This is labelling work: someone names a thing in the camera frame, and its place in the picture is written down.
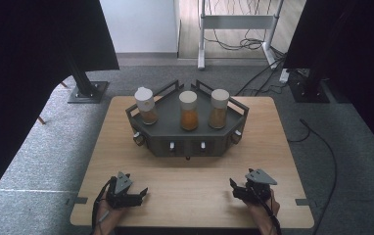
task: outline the white wall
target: white wall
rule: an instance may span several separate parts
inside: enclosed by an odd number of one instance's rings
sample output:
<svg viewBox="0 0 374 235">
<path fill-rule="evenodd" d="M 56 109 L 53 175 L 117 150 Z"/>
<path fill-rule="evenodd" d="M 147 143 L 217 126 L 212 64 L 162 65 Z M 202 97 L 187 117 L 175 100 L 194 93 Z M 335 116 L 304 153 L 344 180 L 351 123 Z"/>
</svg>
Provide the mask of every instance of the white wall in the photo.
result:
<svg viewBox="0 0 374 235">
<path fill-rule="evenodd" d="M 100 0 L 116 53 L 177 53 L 178 0 Z"/>
</svg>

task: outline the person's right hand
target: person's right hand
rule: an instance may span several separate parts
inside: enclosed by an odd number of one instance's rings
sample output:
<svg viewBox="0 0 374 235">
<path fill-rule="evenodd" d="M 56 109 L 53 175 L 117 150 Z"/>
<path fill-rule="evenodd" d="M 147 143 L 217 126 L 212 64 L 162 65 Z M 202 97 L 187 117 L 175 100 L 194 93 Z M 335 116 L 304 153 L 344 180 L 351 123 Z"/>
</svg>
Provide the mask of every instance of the person's right hand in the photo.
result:
<svg viewBox="0 0 374 235">
<path fill-rule="evenodd" d="M 278 202 L 276 202 L 275 195 L 272 189 L 270 190 L 270 193 L 271 197 L 269 200 L 266 201 L 266 204 L 270 207 L 273 214 L 276 216 L 279 212 L 280 205 Z M 252 219 L 254 220 L 254 223 L 257 225 L 262 235 L 276 234 L 272 220 L 262 205 L 252 204 L 245 201 L 244 203 L 246 204 L 246 206 L 248 206 Z"/>
</svg>

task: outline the bottle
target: bottle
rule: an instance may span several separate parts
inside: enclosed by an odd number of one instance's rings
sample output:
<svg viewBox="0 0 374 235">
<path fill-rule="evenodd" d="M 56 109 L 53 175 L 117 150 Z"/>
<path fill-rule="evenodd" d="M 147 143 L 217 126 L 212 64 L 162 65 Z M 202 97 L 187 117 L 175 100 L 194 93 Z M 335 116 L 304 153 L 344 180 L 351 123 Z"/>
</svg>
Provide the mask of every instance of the bottle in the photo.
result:
<svg viewBox="0 0 374 235">
<path fill-rule="evenodd" d="M 197 113 L 197 94 L 193 91 L 183 91 L 180 96 L 181 118 L 180 125 L 185 130 L 194 130 L 199 126 Z"/>
<path fill-rule="evenodd" d="M 229 92 L 223 89 L 216 89 L 211 92 L 211 112 L 209 126 L 219 129 L 226 125 L 227 103 Z"/>
<path fill-rule="evenodd" d="M 135 92 L 135 100 L 142 121 L 145 124 L 154 124 L 159 119 L 159 116 L 156 110 L 153 91 L 145 87 L 139 87 Z"/>
</svg>

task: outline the white metal frame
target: white metal frame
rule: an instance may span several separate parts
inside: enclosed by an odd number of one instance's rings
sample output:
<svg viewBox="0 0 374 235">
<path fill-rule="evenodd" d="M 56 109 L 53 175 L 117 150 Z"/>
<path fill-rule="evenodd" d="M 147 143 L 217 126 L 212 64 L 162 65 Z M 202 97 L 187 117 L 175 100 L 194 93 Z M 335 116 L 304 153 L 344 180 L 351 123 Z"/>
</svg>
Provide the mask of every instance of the white metal frame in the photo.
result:
<svg viewBox="0 0 374 235">
<path fill-rule="evenodd" d="M 206 0 L 202 0 L 202 14 L 200 16 L 199 41 L 199 70 L 205 69 L 205 29 L 270 29 L 265 42 L 262 43 L 263 52 L 272 69 L 277 67 L 275 59 L 270 49 L 273 34 L 278 24 L 279 14 L 281 12 L 284 0 L 280 0 L 278 8 L 273 16 L 222 16 L 222 15 L 206 15 Z"/>
</svg>

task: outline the hand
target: hand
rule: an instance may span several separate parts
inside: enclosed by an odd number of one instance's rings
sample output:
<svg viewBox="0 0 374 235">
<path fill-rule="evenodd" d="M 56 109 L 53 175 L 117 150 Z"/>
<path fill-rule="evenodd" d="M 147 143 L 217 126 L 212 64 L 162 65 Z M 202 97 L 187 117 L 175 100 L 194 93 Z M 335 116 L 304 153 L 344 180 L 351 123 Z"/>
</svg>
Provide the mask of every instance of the hand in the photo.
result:
<svg viewBox="0 0 374 235">
<path fill-rule="evenodd" d="M 115 229 L 115 227 L 117 227 L 123 215 L 128 211 L 128 208 L 111 208 L 111 206 L 105 200 L 106 195 L 107 193 L 104 193 L 101 202 L 99 202 L 98 213 L 96 215 L 97 224 L 93 233 L 94 235 L 110 234 Z M 105 216 L 105 218 L 101 222 L 99 222 L 99 219 L 101 219 L 103 216 Z"/>
<path fill-rule="evenodd" d="M 269 206 L 273 214 L 276 216 L 279 212 L 280 205 L 278 202 L 276 202 L 275 195 L 272 189 L 270 190 L 270 194 L 271 197 L 269 200 L 266 201 L 266 204 Z M 272 220 L 262 205 L 252 204 L 245 201 L 244 203 L 246 204 L 246 206 L 248 206 L 252 219 L 254 220 L 254 223 L 257 225 L 262 235 L 276 234 Z"/>
</svg>

